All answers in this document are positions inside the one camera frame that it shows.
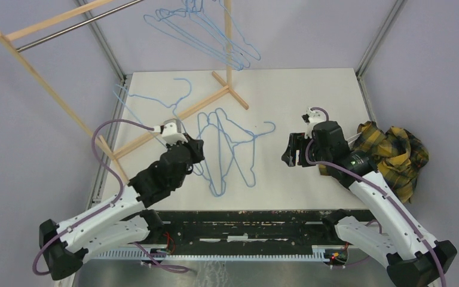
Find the blue wire hanger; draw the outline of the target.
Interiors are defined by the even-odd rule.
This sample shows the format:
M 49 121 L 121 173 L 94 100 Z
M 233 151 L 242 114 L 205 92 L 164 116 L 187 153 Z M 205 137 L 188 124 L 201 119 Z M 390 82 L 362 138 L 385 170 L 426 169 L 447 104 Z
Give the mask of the blue wire hanger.
M 206 15 L 208 16 L 210 20 L 214 21 L 217 27 L 222 32 L 224 32 L 226 36 L 229 37 L 229 39 L 232 41 L 232 44 L 231 44 L 232 48 L 241 52 L 243 56 L 245 56 L 246 67 L 244 69 L 250 68 L 253 62 L 258 62 L 261 60 L 262 58 L 261 53 L 250 41 L 246 39 L 244 33 L 241 31 L 237 22 L 234 20 L 232 16 L 232 12 L 231 12 L 231 2 L 230 1 L 214 1 L 214 3 L 216 4 L 217 8 L 221 8 L 221 10 L 223 11 L 223 18 L 224 18 L 223 26 L 219 27 L 218 24 L 216 24 L 216 19 L 208 15 L 208 10 L 204 2 L 204 9 L 205 9 Z M 209 36 L 207 40 L 211 44 L 215 43 L 215 40 L 209 38 Z
M 147 25 L 155 30 L 178 40 L 205 55 L 208 55 L 230 68 L 240 71 L 246 67 L 246 58 L 232 48 L 232 41 L 222 32 L 214 21 L 205 13 L 204 1 L 181 1 L 179 8 L 157 8 L 154 14 L 145 14 L 143 19 Z M 211 44 L 207 39 L 196 36 L 188 28 L 182 27 L 180 20 L 186 20 L 200 27 L 209 38 L 215 40 Z
M 154 15 L 143 19 L 156 30 L 241 71 L 261 60 L 260 52 L 248 41 L 236 25 L 230 9 L 223 1 L 215 1 L 223 10 L 223 21 L 229 20 L 229 30 L 220 27 L 208 15 L 204 1 L 181 1 L 179 8 L 158 8 Z
M 276 124 L 272 121 L 264 121 L 263 124 L 269 129 L 256 132 L 236 122 L 223 108 L 216 108 L 207 119 L 215 121 L 212 125 L 217 131 L 220 187 L 215 188 L 215 196 L 221 197 L 226 193 L 233 169 L 246 187 L 253 188 L 256 185 L 257 143 L 260 138 L 274 133 Z
M 160 104 L 163 108 L 165 108 L 165 109 L 167 109 L 167 110 L 169 110 L 171 112 L 171 114 L 172 114 L 172 116 L 173 116 L 173 118 L 175 120 L 178 120 L 180 122 L 178 124 L 178 127 L 180 127 L 181 131 L 184 131 L 185 130 L 185 125 L 183 123 L 183 120 L 180 119 L 179 114 L 177 113 L 177 109 L 178 109 L 178 105 L 181 103 L 181 101 L 183 101 L 184 99 L 186 99 L 187 97 L 189 97 L 191 95 L 191 93 L 192 93 L 192 82 L 190 82 L 190 80 L 188 80 L 187 78 L 174 78 L 173 80 L 174 81 L 186 82 L 188 84 L 188 91 L 187 91 L 186 95 L 179 97 L 177 99 L 177 101 L 175 101 L 175 102 L 173 102 L 171 104 L 167 104 L 167 103 L 163 102 L 162 100 L 160 100 L 159 98 L 156 98 L 156 97 L 143 96 L 143 95 L 140 95 L 140 94 L 132 94 L 132 93 L 129 92 L 129 88 L 125 88 L 123 84 L 116 84 L 114 86 L 114 88 L 112 89 L 112 93 L 117 98 L 118 103 L 120 103 L 123 106 L 123 108 L 125 110 L 127 110 L 128 113 L 133 117 L 133 121 L 136 122 L 136 123 L 139 123 L 141 126 L 144 126 L 144 123 L 142 122 L 140 117 L 138 117 L 137 114 L 134 112 L 134 110 L 126 104 L 126 100 L 127 100 L 128 97 L 148 100 L 148 101 Z
M 197 175 L 207 181 L 212 196 L 218 198 L 227 191 L 228 167 L 226 155 L 231 156 L 231 142 L 225 128 L 227 113 L 222 108 L 197 115 L 197 139 L 205 139 L 209 144 L 209 157 L 197 167 Z

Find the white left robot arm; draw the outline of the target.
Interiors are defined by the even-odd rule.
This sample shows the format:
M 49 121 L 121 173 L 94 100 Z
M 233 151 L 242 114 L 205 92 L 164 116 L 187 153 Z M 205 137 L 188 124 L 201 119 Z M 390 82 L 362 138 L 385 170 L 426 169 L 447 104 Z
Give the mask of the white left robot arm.
M 136 174 L 119 192 L 91 209 L 61 222 L 48 219 L 39 225 L 39 252 L 32 270 L 52 280 L 76 273 L 97 255 L 122 244 L 164 236 L 163 223 L 151 206 L 169 197 L 203 161 L 204 142 L 177 133 L 157 161 Z

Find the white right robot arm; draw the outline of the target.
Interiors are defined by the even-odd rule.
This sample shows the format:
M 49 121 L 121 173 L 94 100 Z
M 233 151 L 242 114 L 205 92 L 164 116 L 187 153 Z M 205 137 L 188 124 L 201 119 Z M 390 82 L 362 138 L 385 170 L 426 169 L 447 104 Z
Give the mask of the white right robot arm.
M 457 249 L 438 240 L 404 207 L 373 159 L 349 146 L 336 121 L 310 123 L 291 133 L 281 160 L 289 167 L 325 166 L 328 175 L 349 190 L 380 223 L 377 232 L 340 209 L 323 218 L 325 242 L 347 242 L 378 261 L 395 286 L 447 285 L 446 272 Z

